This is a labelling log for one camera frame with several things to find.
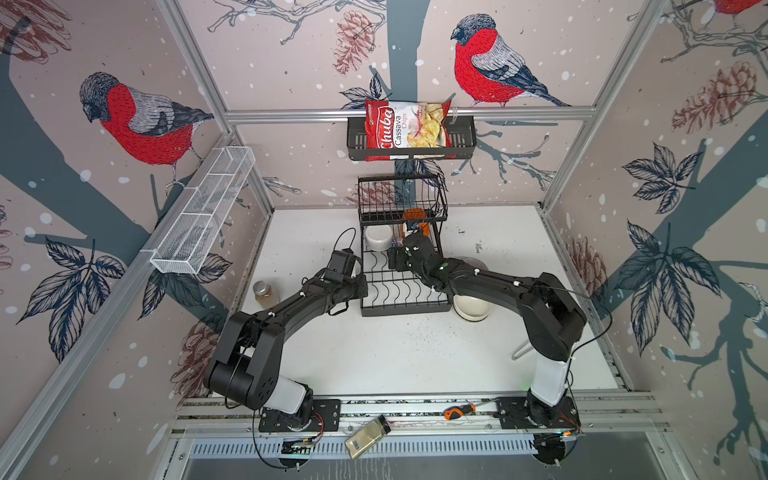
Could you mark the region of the orange glass bowl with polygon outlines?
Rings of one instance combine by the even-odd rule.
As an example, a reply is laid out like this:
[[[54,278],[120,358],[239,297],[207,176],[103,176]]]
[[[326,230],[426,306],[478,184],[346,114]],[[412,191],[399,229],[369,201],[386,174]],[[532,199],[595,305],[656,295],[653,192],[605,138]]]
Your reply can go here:
[[[407,236],[410,233],[419,231],[425,237],[428,237],[430,226],[429,223],[426,222],[426,218],[427,215],[423,209],[412,208],[406,210],[402,215],[402,219],[404,220],[404,223],[402,224],[403,235]]]

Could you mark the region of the white ceramic bowl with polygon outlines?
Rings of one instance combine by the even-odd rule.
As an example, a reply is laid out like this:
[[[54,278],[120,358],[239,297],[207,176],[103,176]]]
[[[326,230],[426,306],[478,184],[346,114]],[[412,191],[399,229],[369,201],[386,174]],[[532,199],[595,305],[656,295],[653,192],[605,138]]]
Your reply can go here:
[[[394,232],[391,225],[371,225],[365,228],[364,237],[370,251],[384,252],[392,247]]]

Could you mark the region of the striped patterned bowl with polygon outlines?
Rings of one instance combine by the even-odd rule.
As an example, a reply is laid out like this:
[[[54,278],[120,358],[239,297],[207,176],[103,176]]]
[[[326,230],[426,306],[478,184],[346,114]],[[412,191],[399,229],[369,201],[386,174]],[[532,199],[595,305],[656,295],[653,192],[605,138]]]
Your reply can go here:
[[[471,258],[471,257],[463,257],[462,260],[464,262],[470,264],[474,268],[478,268],[478,269],[481,269],[481,270],[487,270],[488,269],[488,266],[483,261],[481,261],[479,259]]]

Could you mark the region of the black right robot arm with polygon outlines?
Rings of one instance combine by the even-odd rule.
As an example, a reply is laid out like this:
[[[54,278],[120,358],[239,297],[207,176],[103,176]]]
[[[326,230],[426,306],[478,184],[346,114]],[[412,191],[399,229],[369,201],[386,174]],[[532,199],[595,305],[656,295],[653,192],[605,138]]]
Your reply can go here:
[[[444,257],[420,233],[387,252],[390,267],[408,271],[427,288],[449,298],[468,296],[518,314],[537,353],[528,397],[553,408],[565,395],[573,347],[582,337],[587,318],[578,302],[555,275],[511,276]]]

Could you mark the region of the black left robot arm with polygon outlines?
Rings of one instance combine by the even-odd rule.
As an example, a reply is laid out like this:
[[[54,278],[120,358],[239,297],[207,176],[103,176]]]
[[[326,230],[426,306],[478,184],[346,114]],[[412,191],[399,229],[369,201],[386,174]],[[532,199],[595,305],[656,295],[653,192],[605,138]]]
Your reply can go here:
[[[350,248],[335,250],[296,294],[255,314],[233,314],[203,375],[204,387],[254,411],[307,416],[311,389],[280,374],[284,344],[309,321],[344,313],[351,301],[367,296],[365,275],[354,273],[360,262]]]

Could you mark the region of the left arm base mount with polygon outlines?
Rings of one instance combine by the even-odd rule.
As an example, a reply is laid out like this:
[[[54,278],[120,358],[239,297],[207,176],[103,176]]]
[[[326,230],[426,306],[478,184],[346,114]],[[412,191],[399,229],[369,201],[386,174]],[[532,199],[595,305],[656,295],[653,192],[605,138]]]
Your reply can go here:
[[[262,407],[259,433],[336,432],[341,418],[341,401],[314,397],[303,385],[278,389]]]

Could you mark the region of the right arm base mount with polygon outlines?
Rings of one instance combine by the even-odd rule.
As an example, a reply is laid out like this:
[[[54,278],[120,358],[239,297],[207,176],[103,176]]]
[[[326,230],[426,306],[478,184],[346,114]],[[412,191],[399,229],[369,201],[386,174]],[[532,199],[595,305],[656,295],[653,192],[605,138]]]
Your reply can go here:
[[[526,430],[532,434],[533,457],[543,465],[560,467],[582,434],[574,399],[564,394],[549,406],[531,392],[525,396],[498,397],[495,417],[503,430]]]

